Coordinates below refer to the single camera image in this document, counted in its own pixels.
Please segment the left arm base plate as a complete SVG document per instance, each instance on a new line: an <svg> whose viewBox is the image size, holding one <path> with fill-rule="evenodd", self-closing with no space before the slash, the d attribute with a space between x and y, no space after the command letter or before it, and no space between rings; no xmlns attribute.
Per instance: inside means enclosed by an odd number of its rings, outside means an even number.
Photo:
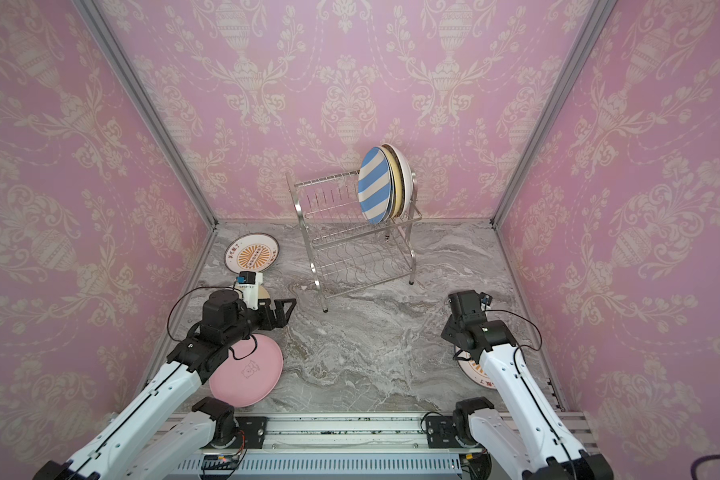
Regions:
<svg viewBox="0 0 720 480"><path fill-rule="evenodd" d="M229 417L217 423L207 448L262 449L268 418L265 416Z"/></svg>

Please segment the beige plain plate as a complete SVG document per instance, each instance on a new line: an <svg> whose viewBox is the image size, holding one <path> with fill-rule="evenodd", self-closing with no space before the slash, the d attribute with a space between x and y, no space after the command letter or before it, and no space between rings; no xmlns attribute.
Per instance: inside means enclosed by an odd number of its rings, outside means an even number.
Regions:
<svg viewBox="0 0 720 480"><path fill-rule="evenodd" d="M263 285L260 285L260 286L258 287L257 298L258 298L259 300L262 300L262 299L270 299L270 294L269 294L269 292L266 290L266 288L265 288Z"/></svg>

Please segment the yellow bear plate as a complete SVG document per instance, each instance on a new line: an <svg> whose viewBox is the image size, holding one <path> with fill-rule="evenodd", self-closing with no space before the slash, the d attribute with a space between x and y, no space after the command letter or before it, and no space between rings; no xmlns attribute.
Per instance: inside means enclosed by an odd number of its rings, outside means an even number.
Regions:
<svg viewBox="0 0 720 480"><path fill-rule="evenodd" d="M394 219L401 215L404 206L405 187L402 167L390 145L382 144L381 149L386 155L392 175L393 199L389 218Z"/></svg>

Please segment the blue striped plate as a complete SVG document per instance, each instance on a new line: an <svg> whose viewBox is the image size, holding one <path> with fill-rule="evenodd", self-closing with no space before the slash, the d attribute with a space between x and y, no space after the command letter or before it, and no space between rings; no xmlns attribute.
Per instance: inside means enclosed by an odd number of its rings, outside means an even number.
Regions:
<svg viewBox="0 0 720 480"><path fill-rule="evenodd" d="M388 215L392 199L390 164L380 147L371 148L358 173L357 198L365 219L372 225Z"/></svg>

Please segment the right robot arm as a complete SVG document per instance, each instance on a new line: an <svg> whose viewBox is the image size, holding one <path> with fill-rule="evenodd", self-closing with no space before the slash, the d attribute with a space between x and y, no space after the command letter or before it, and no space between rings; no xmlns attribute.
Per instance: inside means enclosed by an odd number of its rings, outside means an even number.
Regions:
<svg viewBox="0 0 720 480"><path fill-rule="evenodd" d="M460 401L453 423L461 443L487 450L512 479L612 479L601 454L587 451L559 418L527 367L510 328L487 319L491 297L474 290L448 295L451 314L441 337L477 362L496 387L515 424L485 398Z"/></svg>

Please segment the steel two-tier dish rack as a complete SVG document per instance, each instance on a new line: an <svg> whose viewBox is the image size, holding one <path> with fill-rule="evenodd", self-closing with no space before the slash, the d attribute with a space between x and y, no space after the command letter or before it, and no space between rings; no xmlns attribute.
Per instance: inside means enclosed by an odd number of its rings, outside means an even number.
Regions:
<svg viewBox="0 0 720 480"><path fill-rule="evenodd" d="M286 177L323 312L332 298L405 278L413 284L417 255L413 225L422 219L416 201L400 217L372 225L357 198L359 172L311 180Z"/></svg>

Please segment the pink bear plate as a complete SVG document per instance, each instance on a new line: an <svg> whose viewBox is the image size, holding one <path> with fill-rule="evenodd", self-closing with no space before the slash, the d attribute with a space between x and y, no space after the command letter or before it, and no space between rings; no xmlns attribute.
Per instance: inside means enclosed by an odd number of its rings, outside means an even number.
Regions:
<svg viewBox="0 0 720 480"><path fill-rule="evenodd" d="M233 346L228 358L208 381L214 398L235 408L252 406L266 398L280 380L284 359L278 343L254 334Z"/></svg>

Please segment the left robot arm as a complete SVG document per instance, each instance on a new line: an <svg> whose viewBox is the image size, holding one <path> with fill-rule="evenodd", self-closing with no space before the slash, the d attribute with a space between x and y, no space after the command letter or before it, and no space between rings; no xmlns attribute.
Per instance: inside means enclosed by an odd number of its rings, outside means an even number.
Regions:
<svg viewBox="0 0 720 480"><path fill-rule="evenodd" d="M137 397L93 440L63 462L49 461L37 479L162 479L206 445L240 436L234 409L207 397L165 439L149 441L185 400L206 384L232 347L258 330L287 326L296 299L246 302L233 288L211 293L202 315Z"/></svg>

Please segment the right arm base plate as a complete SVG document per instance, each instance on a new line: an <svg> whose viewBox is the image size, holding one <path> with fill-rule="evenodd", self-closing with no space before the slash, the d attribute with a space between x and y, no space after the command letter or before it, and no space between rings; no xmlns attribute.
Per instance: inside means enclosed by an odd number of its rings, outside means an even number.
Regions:
<svg viewBox="0 0 720 480"><path fill-rule="evenodd" d="M459 435L452 416L428 412L421 419L421 429L430 449L470 448Z"/></svg>

